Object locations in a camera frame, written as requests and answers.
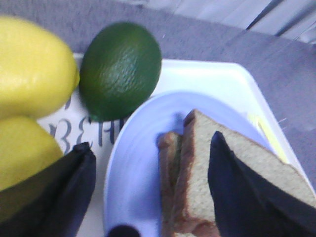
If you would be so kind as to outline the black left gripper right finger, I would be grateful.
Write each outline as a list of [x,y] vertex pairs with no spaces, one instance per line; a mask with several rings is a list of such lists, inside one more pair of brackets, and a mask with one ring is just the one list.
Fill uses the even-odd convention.
[[239,160],[223,134],[210,143],[208,185],[223,237],[314,237],[316,210]]

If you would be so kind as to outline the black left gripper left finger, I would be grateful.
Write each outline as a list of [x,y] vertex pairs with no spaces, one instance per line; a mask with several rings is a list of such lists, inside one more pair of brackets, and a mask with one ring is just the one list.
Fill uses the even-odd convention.
[[71,152],[0,193],[2,237],[75,237],[96,183],[90,144]]

